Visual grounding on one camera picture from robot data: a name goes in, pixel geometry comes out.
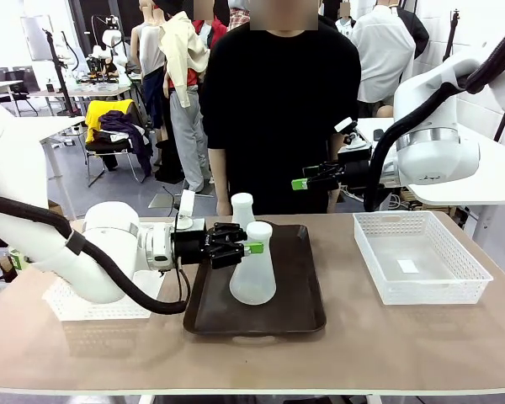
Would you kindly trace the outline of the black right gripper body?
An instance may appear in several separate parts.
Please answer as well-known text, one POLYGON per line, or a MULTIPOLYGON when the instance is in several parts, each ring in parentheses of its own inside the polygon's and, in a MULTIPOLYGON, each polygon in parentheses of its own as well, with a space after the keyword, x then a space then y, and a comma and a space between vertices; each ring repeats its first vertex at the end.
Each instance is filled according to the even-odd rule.
POLYGON ((342 165, 339 183, 343 186, 365 186, 369 177, 369 161, 359 160, 342 165))

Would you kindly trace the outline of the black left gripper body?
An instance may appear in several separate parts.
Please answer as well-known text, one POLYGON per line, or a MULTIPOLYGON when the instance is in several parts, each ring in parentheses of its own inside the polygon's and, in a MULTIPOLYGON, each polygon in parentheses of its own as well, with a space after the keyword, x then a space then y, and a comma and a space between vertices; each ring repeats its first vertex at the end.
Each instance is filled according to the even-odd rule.
POLYGON ((206 240, 204 218, 176 217, 171 232, 173 263, 182 266, 205 261, 209 257, 206 240))

